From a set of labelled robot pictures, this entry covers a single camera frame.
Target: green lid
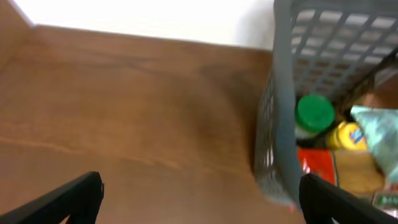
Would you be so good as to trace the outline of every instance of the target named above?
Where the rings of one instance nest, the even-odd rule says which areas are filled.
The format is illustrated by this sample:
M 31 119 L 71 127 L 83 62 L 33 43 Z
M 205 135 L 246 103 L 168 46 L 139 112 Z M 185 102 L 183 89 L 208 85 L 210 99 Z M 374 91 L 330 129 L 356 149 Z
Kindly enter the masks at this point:
M 333 106 L 323 96 L 310 95 L 300 99 L 296 110 L 296 122 L 303 129 L 318 133 L 335 120 Z

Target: wood grain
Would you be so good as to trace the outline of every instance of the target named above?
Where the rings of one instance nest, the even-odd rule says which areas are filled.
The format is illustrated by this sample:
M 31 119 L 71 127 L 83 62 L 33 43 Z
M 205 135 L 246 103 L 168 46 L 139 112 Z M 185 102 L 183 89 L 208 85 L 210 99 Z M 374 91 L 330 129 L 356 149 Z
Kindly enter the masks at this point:
M 0 75 L 0 212 L 88 171 L 98 223 L 303 223 L 251 173 L 267 52 L 37 27 Z
M 354 195 L 372 195 L 384 188 L 384 176 L 369 152 L 337 150 L 333 154 L 342 189 Z
M 0 0 L 0 70 L 30 31 L 16 7 L 9 0 Z

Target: yellow bottle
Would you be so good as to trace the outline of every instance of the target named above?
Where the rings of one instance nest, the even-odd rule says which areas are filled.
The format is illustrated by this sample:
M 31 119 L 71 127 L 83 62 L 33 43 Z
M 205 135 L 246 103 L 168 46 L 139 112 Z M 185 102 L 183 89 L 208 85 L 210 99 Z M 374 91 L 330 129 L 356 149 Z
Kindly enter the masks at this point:
M 366 150 L 366 140 L 361 128 L 354 122 L 341 122 L 326 137 L 330 149 Z

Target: white wall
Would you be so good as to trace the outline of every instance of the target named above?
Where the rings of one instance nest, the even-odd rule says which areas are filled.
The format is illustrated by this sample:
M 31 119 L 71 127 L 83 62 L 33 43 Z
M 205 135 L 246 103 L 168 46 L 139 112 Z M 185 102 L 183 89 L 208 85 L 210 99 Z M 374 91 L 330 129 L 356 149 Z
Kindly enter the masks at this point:
M 15 0 L 36 24 L 270 49 L 273 0 Z

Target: gray plastic basket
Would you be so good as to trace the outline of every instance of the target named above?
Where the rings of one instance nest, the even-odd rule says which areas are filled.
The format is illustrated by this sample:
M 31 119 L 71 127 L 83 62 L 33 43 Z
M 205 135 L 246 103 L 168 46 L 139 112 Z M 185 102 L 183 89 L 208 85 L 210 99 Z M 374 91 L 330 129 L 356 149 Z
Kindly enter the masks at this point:
M 398 1 L 275 0 L 274 13 L 274 61 L 257 118 L 254 173 L 268 198 L 299 205 L 296 96 L 336 101 L 392 52 Z M 376 75 L 376 83 L 392 75 Z

